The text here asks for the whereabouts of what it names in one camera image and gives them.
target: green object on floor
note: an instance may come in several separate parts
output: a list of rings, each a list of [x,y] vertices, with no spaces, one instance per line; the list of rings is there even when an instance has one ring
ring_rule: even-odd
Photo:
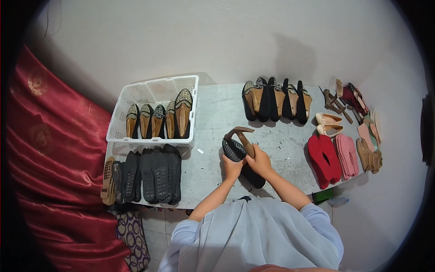
[[[313,194],[313,201],[315,205],[319,205],[320,203],[333,198],[334,195],[332,193],[332,188],[324,191],[320,191],[318,193]]]

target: light blue sleeve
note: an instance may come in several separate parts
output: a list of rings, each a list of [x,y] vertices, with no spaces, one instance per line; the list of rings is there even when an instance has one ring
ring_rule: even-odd
[[[338,258],[341,262],[344,254],[343,242],[341,241],[338,231],[331,224],[329,215],[320,207],[314,205],[313,203],[305,205],[300,213],[310,222],[311,226],[324,236],[326,239],[331,241],[338,249]]]
[[[168,246],[159,265],[159,272],[177,272],[180,249],[185,245],[193,245],[199,222],[183,220],[177,224],[172,232],[171,244]]]

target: tiled floor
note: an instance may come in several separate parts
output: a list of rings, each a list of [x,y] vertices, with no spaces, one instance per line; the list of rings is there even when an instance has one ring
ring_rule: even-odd
[[[332,207],[328,202],[321,203],[319,207],[328,213],[332,223]],[[145,239],[151,257],[151,262],[146,271],[156,272],[167,247],[171,243],[171,235],[175,226],[180,221],[187,219],[188,215],[185,210],[174,210],[171,212],[168,209],[158,211],[147,208],[141,210],[141,215]]]

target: red satin fabric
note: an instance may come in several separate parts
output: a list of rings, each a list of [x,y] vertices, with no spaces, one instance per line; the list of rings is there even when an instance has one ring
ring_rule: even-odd
[[[110,114],[54,76],[27,47],[10,91],[12,183],[46,255],[60,271],[129,271],[124,257],[130,250],[116,238],[117,220],[100,198]]]

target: white plastic basket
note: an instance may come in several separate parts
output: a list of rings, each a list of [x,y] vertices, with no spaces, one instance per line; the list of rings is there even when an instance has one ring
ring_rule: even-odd
[[[177,98],[182,89],[188,89],[193,98],[192,110],[189,116],[191,123],[189,138],[187,139],[162,139],[154,137],[152,139],[132,139],[126,137],[126,117],[131,105],[137,104],[139,109],[143,104],[149,103],[153,108],[162,104],[165,109],[170,101]],[[122,88],[115,109],[110,120],[109,129],[107,130],[106,140],[115,142],[116,146],[142,145],[145,147],[163,146],[170,144],[175,147],[192,148],[194,142],[194,128],[196,121],[196,105],[198,90],[198,76],[181,76],[161,78],[151,81],[143,81],[130,84]]]

